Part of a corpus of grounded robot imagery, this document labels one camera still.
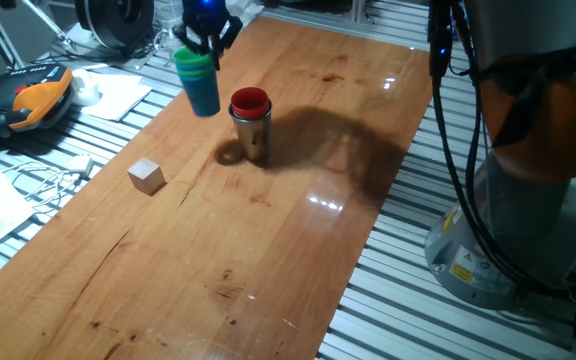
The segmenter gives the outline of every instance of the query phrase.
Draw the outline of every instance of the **charger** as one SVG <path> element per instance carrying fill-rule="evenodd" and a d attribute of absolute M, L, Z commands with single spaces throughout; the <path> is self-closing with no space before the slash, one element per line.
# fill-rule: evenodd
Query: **charger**
<path fill-rule="evenodd" d="M 71 175 L 77 175 L 75 181 L 87 178 L 90 175 L 90 170 L 92 170 L 92 158 L 88 154 L 75 156 L 68 166 L 68 172 Z"/>

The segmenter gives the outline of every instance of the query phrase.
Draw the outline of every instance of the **stacked cup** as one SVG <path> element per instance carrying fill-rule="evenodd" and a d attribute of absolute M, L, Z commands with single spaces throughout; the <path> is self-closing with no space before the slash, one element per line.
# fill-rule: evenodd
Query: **stacked cup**
<path fill-rule="evenodd" d="M 221 107 L 217 71 L 212 56 L 195 54 L 189 48 L 182 47 L 175 51 L 172 58 L 195 115 L 199 117 L 216 115 Z"/>
<path fill-rule="evenodd" d="M 267 159 L 272 114 L 268 94 L 259 88 L 244 88 L 233 94 L 231 102 L 228 110 L 246 158 L 251 161 Z"/>

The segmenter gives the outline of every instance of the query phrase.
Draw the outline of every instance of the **warning label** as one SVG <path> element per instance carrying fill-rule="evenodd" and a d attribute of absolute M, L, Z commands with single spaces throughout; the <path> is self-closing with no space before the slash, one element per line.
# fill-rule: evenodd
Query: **warning label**
<path fill-rule="evenodd" d="M 515 287 L 488 259 L 459 245 L 450 273 L 473 287 L 506 295 Z"/>
<path fill-rule="evenodd" d="M 470 284 L 472 282 L 473 276 L 475 273 L 466 269 L 465 267 L 459 265 L 458 263 L 453 263 L 452 268 L 450 268 L 450 272 L 455 275 L 456 277 L 460 278 L 461 280 Z"/>

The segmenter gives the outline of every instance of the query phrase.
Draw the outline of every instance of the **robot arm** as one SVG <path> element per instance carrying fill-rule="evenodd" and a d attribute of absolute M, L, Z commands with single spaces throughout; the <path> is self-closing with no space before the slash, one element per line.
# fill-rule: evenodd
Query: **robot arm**
<path fill-rule="evenodd" d="M 226 0 L 183 0 L 183 6 L 183 23 L 175 27 L 175 35 L 196 53 L 212 52 L 215 69 L 219 70 L 219 57 L 233 44 L 243 23 L 230 15 Z M 199 37 L 199 43 L 189 38 L 188 29 Z"/>

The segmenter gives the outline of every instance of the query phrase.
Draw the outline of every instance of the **wooden table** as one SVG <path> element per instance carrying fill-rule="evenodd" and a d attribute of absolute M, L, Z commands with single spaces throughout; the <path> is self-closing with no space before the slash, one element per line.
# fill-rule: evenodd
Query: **wooden table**
<path fill-rule="evenodd" d="M 422 51 L 259 18 L 223 109 L 274 102 L 271 158 L 178 96 L 0 271 L 0 359 L 309 359 L 430 100 Z M 168 184 L 150 197 L 142 157 Z"/>

